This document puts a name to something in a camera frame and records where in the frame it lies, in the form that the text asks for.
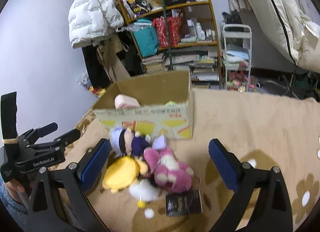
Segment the person's left hand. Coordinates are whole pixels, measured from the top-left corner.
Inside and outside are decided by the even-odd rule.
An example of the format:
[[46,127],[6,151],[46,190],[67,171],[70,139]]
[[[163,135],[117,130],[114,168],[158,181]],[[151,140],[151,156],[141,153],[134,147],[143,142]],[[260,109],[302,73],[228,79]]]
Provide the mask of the person's left hand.
[[14,178],[8,182],[5,182],[5,186],[7,189],[9,189],[9,192],[15,191],[16,193],[25,193],[25,187]]

